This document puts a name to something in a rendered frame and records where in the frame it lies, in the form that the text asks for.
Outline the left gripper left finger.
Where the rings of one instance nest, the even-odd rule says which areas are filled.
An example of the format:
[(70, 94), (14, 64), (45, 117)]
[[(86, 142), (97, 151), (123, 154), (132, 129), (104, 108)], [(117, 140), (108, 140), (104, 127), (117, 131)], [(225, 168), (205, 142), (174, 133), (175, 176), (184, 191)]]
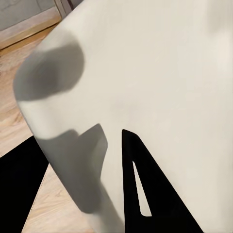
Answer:
[(48, 166), (33, 135), (0, 157), (0, 233), (22, 233)]

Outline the bowl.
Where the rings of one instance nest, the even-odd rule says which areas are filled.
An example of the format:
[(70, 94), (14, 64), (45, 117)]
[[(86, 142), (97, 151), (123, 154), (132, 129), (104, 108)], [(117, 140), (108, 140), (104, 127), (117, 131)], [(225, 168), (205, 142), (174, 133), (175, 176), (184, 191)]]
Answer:
[(233, 0), (84, 0), (24, 60), (13, 92), (95, 233), (125, 233), (123, 129), (204, 233), (233, 233)]

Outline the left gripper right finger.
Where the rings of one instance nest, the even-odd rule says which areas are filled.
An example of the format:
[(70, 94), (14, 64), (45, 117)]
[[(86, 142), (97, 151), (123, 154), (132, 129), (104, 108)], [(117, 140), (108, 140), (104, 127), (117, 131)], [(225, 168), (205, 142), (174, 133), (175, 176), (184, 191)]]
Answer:
[[(204, 233), (142, 142), (122, 130), (125, 233)], [(152, 216), (140, 211), (135, 163)]]

